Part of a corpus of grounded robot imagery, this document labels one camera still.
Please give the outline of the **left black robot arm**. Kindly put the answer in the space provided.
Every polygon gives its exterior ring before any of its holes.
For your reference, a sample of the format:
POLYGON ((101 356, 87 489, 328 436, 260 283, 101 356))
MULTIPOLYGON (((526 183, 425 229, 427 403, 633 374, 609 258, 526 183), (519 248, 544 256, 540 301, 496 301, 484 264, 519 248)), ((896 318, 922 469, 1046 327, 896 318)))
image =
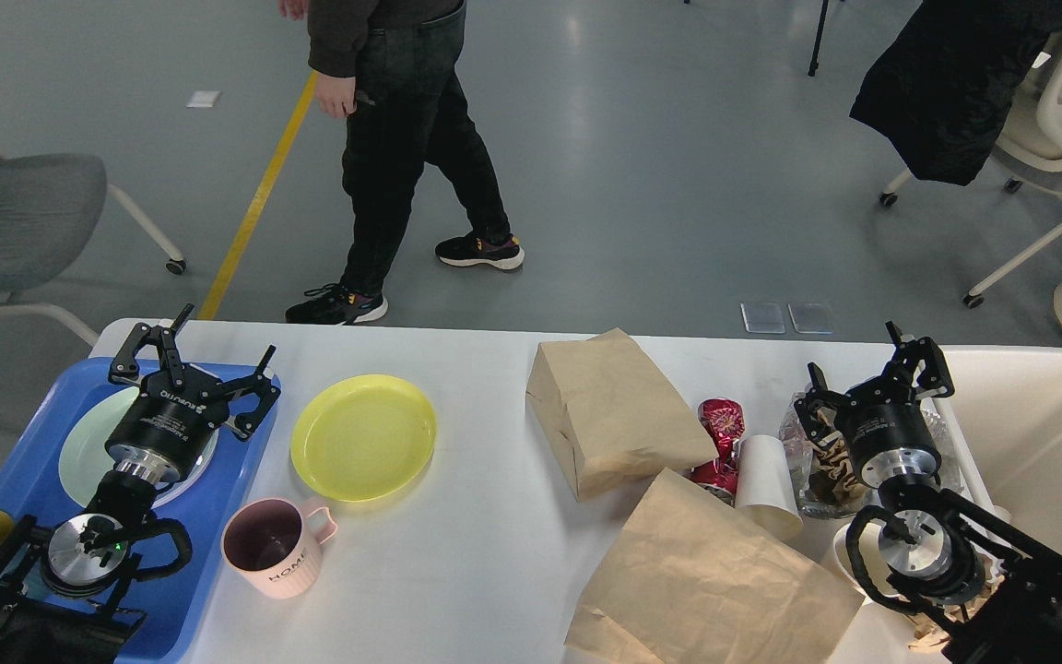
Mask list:
POLYGON ((136 324, 110 362, 59 375, 0 471, 0 663, 174 663, 247 496, 281 384, 191 364, 188 320, 136 324))

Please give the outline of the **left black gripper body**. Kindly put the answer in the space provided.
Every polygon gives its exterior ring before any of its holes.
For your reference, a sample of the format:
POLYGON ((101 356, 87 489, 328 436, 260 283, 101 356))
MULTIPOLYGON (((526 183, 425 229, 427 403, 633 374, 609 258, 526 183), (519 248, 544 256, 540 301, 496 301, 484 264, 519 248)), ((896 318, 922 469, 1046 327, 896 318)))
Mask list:
POLYGON ((149 373, 138 396, 106 438, 115 471, 150 484, 188 478, 228 407, 218 396, 219 375, 185 367, 182 384, 168 370, 149 373))

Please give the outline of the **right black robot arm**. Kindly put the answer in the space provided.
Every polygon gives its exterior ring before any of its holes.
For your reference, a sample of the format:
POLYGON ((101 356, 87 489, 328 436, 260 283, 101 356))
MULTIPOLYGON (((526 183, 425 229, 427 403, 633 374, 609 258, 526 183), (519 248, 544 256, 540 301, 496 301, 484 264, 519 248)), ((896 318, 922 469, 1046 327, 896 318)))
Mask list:
POLYGON ((809 364, 793 404, 809 440, 840 438, 878 497, 844 533, 853 579, 876 605, 930 618, 952 663, 1062 663, 1062 555, 941 486, 920 404, 955 394, 947 358, 929 337, 886 328, 880 374, 838 392, 809 364))

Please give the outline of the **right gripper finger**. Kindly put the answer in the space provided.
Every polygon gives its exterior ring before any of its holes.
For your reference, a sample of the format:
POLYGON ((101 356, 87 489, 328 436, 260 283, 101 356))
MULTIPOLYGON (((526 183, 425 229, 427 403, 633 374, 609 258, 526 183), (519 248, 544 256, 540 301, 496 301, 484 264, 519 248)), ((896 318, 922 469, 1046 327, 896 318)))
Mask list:
POLYGON ((955 395, 947 358, 932 337, 907 335, 893 321, 886 321, 885 327, 896 350, 885 362, 879 379, 885 385, 881 391, 892 402, 914 403, 955 395))
POLYGON ((850 448, 846 436, 834 422, 838 416, 850 413, 853 397, 830 390, 822 369, 815 362, 808 363, 808 375, 809 384, 804 396, 794 399, 794 412, 802 432, 818 449, 830 449, 835 445, 850 448))

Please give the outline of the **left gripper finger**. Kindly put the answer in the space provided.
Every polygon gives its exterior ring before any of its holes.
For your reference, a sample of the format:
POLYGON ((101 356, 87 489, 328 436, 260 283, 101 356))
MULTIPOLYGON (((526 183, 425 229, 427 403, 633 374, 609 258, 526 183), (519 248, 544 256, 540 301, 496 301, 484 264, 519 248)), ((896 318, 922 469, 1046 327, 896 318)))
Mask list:
POLYGON ((271 378, 269 371, 269 364, 275 352, 277 352, 277 346, 269 345, 261 361, 254 367, 252 373, 232 379, 232 381, 218 384, 218 401, 220 402, 229 403, 249 395, 254 395, 257 398, 252 410, 245 412, 233 412, 232 407, 229 407, 229 418, 223 422, 223 425, 225 428, 232 429, 232 433, 237 440, 249 441, 249 438, 260 429, 266 416, 269 415, 281 395, 281 388, 271 382, 273 378, 271 378))
POLYGON ((150 346, 156 350, 157 357, 159 357, 159 369, 162 373, 169 374, 171 385, 185 386, 186 370, 177 348, 176 339, 178 331, 185 327, 186 321, 193 314, 194 309, 193 303, 186 303, 176 319, 168 326, 135 324, 121 348, 115 353, 107 373, 107 381, 139 385, 139 367, 136 362, 136 355, 140 350, 150 346))

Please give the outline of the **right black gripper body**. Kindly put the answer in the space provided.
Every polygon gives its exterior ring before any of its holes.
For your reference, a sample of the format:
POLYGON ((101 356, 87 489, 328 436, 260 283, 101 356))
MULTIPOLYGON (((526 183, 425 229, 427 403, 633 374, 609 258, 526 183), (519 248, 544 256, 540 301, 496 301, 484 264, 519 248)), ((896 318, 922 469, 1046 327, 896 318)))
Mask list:
POLYGON ((834 418, 855 477, 877 489, 894 478, 936 478, 941 457, 918 402, 844 397, 834 418))

